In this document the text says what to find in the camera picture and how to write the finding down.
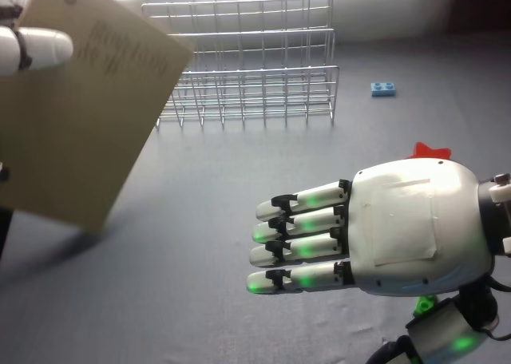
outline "cardboard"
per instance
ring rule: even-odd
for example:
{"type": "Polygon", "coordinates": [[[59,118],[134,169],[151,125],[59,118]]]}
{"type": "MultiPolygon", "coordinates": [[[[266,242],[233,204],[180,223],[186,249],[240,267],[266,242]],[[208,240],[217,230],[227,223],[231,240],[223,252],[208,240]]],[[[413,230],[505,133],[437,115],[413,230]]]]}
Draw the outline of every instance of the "cardboard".
{"type": "Polygon", "coordinates": [[[0,206],[99,231],[192,51],[114,0],[29,0],[18,25],[74,55],[0,78],[0,206]]]}

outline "back of robotic hand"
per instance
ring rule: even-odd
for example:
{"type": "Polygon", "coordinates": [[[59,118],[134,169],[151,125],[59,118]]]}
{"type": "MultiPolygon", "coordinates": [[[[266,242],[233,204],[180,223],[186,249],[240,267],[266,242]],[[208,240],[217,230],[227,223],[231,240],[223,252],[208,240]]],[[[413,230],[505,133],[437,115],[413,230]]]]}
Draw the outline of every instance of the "back of robotic hand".
{"type": "Polygon", "coordinates": [[[252,249],[250,262],[280,268],[249,275],[247,289],[266,295],[352,287],[386,296],[460,291],[369,361],[452,362],[492,337],[498,323],[489,274],[511,233],[504,206],[490,198],[493,186],[451,160],[424,158],[276,196],[256,209],[263,223],[252,238],[262,245],[252,249]],[[502,225],[499,235],[489,235],[495,222],[502,225]]]}
{"type": "MultiPolygon", "coordinates": [[[[0,18],[15,19],[21,11],[16,4],[0,3],[0,18]]],[[[0,77],[60,65],[72,55],[73,42],[60,31],[0,26],[0,77]]]]}

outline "table surface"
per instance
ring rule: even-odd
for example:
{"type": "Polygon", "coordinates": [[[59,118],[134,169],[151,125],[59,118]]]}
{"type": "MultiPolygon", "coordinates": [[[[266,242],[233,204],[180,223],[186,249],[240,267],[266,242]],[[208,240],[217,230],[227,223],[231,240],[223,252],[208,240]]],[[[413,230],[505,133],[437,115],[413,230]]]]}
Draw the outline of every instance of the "table surface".
{"type": "MultiPolygon", "coordinates": [[[[358,289],[256,296],[245,278],[259,202],[453,150],[480,179],[511,171],[511,34],[343,46],[327,117],[225,129],[163,123],[102,235],[16,213],[0,264],[0,360],[9,364],[348,364],[405,332],[415,299],[358,289]],[[370,83],[398,95],[371,98],[370,83]]],[[[511,283],[511,265],[495,276],[511,283]]],[[[497,294],[501,325],[511,297],[497,294]]],[[[487,342],[462,362],[508,362],[487,342]]]]}

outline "silver metal rack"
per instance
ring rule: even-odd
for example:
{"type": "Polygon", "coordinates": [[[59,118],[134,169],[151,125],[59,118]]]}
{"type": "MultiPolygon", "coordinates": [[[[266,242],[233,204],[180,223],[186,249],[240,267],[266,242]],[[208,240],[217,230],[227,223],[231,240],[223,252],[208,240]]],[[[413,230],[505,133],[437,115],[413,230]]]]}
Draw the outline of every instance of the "silver metal rack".
{"type": "Polygon", "coordinates": [[[161,120],[328,115],[335,118],[333,0],[145,0],[195,59],[161,120]]]}

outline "wire rack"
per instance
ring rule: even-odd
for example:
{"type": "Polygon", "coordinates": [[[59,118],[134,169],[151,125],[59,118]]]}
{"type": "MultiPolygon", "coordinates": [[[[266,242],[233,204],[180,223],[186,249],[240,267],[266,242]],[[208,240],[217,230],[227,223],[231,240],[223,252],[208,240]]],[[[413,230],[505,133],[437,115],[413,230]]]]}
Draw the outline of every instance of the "wire rack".
{"type": "Polygon", "coordinates": [[[196,46],[160,120],[334,120],[333,0],[145,0],[141,8],[196,46]]]}

